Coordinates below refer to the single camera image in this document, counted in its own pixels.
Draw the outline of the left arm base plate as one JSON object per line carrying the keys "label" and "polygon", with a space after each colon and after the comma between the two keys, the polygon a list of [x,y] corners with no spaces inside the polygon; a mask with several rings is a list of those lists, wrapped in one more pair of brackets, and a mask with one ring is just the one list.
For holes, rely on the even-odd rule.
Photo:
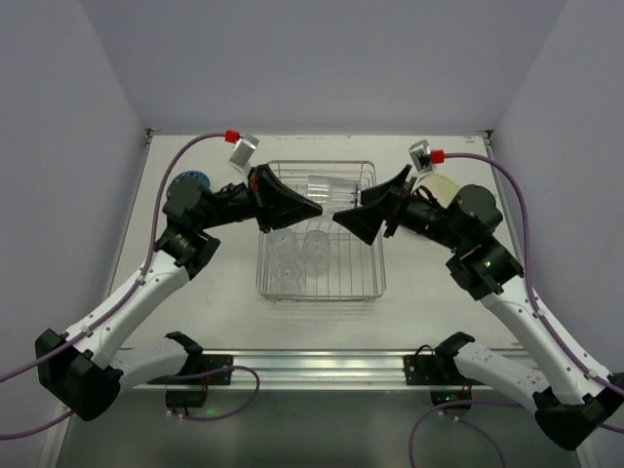
{"label": "left arm base plate", "polygon": [[209,372],[210,375],[200,377],[198,382],[206,387],[229,385],[233,370],[226,369],[233,364],[234,358],[230,354],[203,354],[198,373]]}

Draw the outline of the blue patterned bowl red outside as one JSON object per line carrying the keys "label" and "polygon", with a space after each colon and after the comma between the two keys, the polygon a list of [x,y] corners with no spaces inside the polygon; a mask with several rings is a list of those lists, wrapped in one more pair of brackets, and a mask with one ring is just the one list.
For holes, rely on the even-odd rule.
{"label": "blue patterned bowl red outside", "polygon": [[205,173],[200,171],[185,171],[175,177],[175,182],[180,182],[183,180],[195,180],[206,188],[211,187],[210,178]]}

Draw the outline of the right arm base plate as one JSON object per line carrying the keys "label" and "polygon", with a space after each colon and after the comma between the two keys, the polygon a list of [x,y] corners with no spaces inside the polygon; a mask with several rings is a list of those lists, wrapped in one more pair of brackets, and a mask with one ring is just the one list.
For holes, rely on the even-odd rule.
{"label": "right arm base plate", "polygon": [[443,383],[434,348],[428,344],[419,346],[413,353],[403,357],[403,372],[407,386]]}

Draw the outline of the clear glass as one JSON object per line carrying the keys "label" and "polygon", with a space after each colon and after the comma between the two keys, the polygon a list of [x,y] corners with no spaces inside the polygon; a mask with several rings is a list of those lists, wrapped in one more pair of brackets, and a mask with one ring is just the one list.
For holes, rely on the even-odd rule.
{"label": "clear glass", "polygon": [[324,216],[331,217],[337,212],[351,210],[360,205],[361,186],[353,179],[310,175],[305,197],[320,205]]}
{"label": "clear glass", "polygon": [[272,258],[291,259],[298,254],[298,241],[290,228],[273,230],[268,237],[268,251]]}
{"label": "clear glass", "polygon": [[315,264],[326,262],[331,252],[329,234],[319,229],[307,232],[303,239],[302,252],[307,262]]}
{"label": "clear glass", "polygon": [[299,295],[303,292],[303,270],[295,260],[279,260],[271,271],[271,291],[282,295]]}

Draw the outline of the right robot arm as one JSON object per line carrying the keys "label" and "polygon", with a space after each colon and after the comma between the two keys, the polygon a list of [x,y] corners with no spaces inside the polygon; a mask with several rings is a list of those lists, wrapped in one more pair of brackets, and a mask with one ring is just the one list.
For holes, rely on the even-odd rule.
{"label": "right robot arm", "polygon": [[457,332],[433,351],[439,374],[483,383],[534,416],[545,435],[577,449],[623,405],[623,376],[594,359],[565,330],[528,283],[516,258],[494,237],[503,215],[480,185],[465,185],[447,206],[414,189],[403,168],[362,192],[358,207],[332,219],[361,241],[389,238],[397,228],[450,249],[453,281],[516,337],[535,368],[520,365]]}

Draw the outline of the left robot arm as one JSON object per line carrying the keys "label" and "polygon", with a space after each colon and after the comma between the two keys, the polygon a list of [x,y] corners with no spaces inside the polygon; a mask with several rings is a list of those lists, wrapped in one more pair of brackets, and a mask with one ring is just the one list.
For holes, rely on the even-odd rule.
{"label": "left robot arm", "polygon": [[218,191],[202,173],[185,172],[167,187],[167,225],[141,267],[95,310],[64,332],[35,341],[40,384],[84,421],[101,416],[125,390],[154,379],[195,380],[207,367],[201,346],[173,331],[147,349],[123,344],[169,296],[212,260],[220,241],[207,229],[253,219],[260,231],[280,230],[322,214],[322,207],[284,185],[268,165]]}

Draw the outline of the cream plate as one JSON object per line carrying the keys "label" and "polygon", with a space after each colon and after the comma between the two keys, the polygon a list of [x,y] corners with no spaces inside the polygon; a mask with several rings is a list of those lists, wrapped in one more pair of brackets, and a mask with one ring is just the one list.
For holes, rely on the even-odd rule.
{"label": "cream plate", "polygon": [[460,189],[456,182],[443,175],[429,175],[421,186],[428,189],[443,207],[449,205]]}

